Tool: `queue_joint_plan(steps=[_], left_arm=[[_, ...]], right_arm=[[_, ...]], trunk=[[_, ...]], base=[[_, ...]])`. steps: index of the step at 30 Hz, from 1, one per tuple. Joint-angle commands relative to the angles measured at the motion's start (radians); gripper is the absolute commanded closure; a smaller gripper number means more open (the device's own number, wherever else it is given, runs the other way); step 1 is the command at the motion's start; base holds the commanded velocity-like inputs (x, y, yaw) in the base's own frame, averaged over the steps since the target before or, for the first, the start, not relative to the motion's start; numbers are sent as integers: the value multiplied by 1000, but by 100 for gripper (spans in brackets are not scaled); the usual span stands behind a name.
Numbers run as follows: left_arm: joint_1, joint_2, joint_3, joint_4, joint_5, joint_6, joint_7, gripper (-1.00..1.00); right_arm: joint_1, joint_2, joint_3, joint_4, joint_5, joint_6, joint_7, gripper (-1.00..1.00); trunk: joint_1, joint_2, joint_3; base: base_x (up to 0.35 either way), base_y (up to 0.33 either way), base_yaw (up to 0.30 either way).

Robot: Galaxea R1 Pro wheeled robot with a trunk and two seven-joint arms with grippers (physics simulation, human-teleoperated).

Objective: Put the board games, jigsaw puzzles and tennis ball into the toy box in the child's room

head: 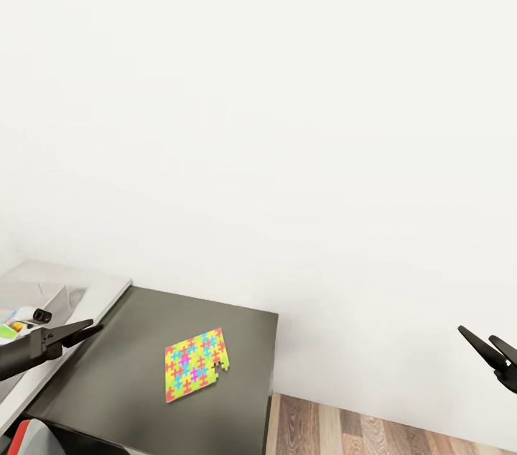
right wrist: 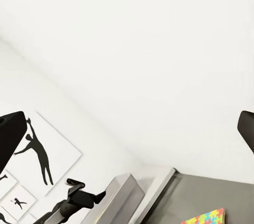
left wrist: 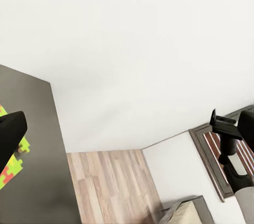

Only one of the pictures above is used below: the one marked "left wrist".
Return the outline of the jigsaw puzzle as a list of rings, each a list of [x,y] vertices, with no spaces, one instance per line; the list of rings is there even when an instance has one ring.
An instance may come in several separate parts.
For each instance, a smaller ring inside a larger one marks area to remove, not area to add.
[[[0,117],[3,115],[7,115],[6,111],[4,108],[0,105]],[[21,142],[19,143],[20,148],[18,151],[20,153],[24,152],[27,154],[29,150],[30,144],[28,141],[25,139],[25,137],[22,138]],[[14,155],[12,155],[11,159],[8,161],[6,167],[0,174],[0,190],[18,173],[20,172],[23,168],[21,166],[22,160],[16,160]]]

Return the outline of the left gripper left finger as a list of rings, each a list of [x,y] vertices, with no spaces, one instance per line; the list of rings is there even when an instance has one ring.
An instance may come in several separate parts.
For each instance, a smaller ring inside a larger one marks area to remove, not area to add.
[[[23,111],[0,117],[0,174],[28,131]]]

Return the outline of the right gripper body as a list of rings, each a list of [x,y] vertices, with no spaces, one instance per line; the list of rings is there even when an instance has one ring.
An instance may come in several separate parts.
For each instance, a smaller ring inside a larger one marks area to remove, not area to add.
[[[217,131],[216,129],[212,129],[214,133],[220,134],[220,144],[224,148],[233,148],[237,146],[237,140],[244,140],[244,138],[241,136],[240,132],[236,127],[230,124],[222,123],[222,122],[216,122],[216,127],[221,130],[228,131],[227,133]]]

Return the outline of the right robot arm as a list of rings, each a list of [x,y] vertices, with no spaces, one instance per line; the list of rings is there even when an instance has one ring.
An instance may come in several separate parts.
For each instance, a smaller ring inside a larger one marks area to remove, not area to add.
[[[214,109],[209,125],[220,134],[220,156],[218,158],[226,178],[232,187],[246,224],[254,224],[254,181],[237,154],[237,140],[244,140],[236,128],[237,120],[220,117]]]

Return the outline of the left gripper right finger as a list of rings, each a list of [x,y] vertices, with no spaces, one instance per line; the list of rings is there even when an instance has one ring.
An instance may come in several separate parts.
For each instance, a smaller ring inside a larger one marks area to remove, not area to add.
[[[236,128],[254,153],[254,113],[242,111]]]

